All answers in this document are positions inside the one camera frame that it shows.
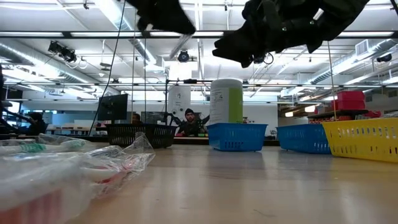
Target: black beanie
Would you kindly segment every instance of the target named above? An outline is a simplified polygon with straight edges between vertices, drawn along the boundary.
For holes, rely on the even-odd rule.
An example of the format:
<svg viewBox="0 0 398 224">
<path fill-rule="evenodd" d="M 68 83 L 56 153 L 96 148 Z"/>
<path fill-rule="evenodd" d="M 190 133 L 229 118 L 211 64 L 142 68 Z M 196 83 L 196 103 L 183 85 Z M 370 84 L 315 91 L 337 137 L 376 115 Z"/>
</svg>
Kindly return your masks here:
<svg viewBox="0 0 398 224">
<path fill-rule="evenodd" d="M 189 113 L 193 113 L 193 110 L 191 110 L 190 108 L 188 108 L 188 109 L 185 111 L 185 115 L 187 115 L 187 114 L 189 114 Z"/>
</svg>

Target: white cylinder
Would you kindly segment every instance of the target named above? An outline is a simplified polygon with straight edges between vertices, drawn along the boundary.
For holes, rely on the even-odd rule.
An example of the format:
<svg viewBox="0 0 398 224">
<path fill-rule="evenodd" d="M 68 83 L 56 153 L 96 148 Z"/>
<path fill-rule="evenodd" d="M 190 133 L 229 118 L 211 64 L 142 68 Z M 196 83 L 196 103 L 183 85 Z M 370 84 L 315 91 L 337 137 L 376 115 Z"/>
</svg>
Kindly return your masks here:
<svg viewBox="0 0 398 224">
<path fill-rule="evenodd" d="M 243 122 L 243 86 L 233 78 L 212 81 L 210 124 Z"/>
<path fill-rule="evenodd" d="M 191 87 L 175 86 L 169 91 L 167 112 L 184 119 L 185 110 L 191 107 Z"/>
</svg>

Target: shelf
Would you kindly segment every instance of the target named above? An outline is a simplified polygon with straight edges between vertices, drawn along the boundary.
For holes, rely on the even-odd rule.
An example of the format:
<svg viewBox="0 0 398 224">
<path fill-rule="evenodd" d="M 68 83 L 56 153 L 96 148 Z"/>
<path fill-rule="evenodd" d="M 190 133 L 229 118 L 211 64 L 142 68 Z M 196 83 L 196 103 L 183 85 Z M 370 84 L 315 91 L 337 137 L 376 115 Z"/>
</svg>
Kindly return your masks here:
<svg viewBox="0 0 398 224">
<path fill-rule="evenodd" d="M 366 114 L 368 113 L 368 110 L 338 110 L 336 111 L 337 116 L 356 116 L 360 114 Z M 317 114 L 313 116 L 308 116 L 310 119 L 314 118 L 331 118 L 332 116 L 335 115 L 334 111 L 323 113 L 323 114 Z"/>
</svg>

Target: green label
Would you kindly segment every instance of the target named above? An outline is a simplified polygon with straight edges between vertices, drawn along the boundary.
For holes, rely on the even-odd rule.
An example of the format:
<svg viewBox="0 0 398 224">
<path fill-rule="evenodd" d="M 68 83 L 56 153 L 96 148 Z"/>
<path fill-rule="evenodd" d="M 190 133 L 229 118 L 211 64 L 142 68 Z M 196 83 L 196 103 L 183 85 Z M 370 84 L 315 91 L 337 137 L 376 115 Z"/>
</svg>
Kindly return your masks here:
<svg viewBox="0 0 398 224">
<path fill-rule="evenodd" d="M 230 123 L 243 122 L 243 92 L 239 88 L 229 89 L 229 121 Z"/>
<path fill-rule="evenodd" d="M 22 152 L 26 153 L 36 153 L 42 152 L 45 150 L 45 146 L 43 144 L 25 144 L 21 145 Z"/>
</svg>

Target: table surface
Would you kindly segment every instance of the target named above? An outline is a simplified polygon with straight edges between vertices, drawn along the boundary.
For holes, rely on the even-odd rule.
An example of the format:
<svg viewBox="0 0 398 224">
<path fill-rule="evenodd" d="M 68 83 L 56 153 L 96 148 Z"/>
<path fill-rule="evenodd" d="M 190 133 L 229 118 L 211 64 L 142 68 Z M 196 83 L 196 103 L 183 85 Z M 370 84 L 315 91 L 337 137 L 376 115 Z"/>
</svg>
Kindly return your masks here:
<svg viewBox="0 0 398 224">
<path fill-rule="evenodd" d="M 397 189 L 398 164 L 173 146 L 68 224 L 395 224 Z"/>
</svg>

